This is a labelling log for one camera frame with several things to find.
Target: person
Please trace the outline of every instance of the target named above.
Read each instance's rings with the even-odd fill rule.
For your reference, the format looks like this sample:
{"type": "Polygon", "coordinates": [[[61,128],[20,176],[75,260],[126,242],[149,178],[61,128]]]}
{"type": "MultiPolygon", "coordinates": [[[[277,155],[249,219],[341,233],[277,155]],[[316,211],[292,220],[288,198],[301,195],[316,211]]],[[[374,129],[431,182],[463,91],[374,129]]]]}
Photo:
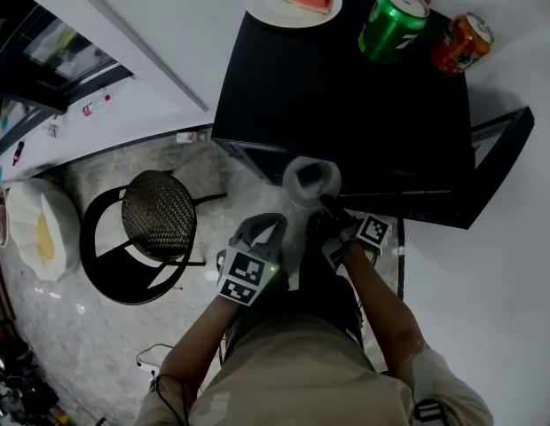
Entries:
{"type": "Polygon", "coordinates": [[[298,290],[288,291],[283,273],[249,307],[217,296],[163,361],[135,426],[493,424],[480,396],[427,346],[359,241],[342,258],[351,285],[335,273],[320,251],[321,219],[310,220],[298,290]],[[364,353],[351,286],[387,374],[374,372],[364,353]],[[222,368],[198,396],[224,335],[222,368]]]}

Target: marble floor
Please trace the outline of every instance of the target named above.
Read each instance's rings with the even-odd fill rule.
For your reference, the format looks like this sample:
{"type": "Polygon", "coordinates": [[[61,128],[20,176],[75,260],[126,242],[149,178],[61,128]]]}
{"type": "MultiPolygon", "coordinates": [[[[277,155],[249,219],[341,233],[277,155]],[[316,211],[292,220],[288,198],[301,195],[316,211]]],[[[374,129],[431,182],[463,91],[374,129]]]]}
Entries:
{"type": "MultiPolygon", "coordinates": [[[[46,379],[78,425],[105,416],[113,424],[131,424],[146,394],[150,375],[137,368],[136,356],[156,343],[174,345],[215,295],[216,253],[247,217],[280,212],[288,220],[284,266],[296,280],[303,252],[303,233],[310,214],[295,207],[282,188],[266,185],[210,141],[179,145],[174,137],[146,141],[56,168],[45,175],[67,191],[80,215],[100,193],[127,185],[143,170],[173,170],[193,198],[228,193],[226,199],[198,207],[197,255],[206,267],[189,267],[167,294],[149,304],[126,306],[102,296],[81,266],[56,282],[40,281],[22,263],[10,242],[0,249],[5,284],[21,335],[35,351],[46,379]]],[[[120,205],[102,217],[98,250],[125,241],[120,205]]],[[[378,271],[398,289],[397,221],[378,271]]],[[[380,367],[379,349],[365,327],[365,351],[380,367]]],[[[159,349],[144,357],[159,362],[159,349]]],[[[213,363],[204,386],[219,369],[213,363]]]]}

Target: white plate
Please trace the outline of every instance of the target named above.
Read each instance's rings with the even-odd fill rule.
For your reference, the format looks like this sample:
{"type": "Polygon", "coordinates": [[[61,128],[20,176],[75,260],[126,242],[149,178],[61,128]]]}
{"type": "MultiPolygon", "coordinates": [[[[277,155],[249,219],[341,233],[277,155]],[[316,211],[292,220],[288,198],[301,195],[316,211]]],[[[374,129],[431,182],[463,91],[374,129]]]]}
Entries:
{"type": "Polygon", "coordinates": [[[285,0],[244,0],[247,12],[266,24],[284,28],[315,27],[331,20],[342,8],[342,0],[333,0],[328,14],[299,8],[285,0]]]}

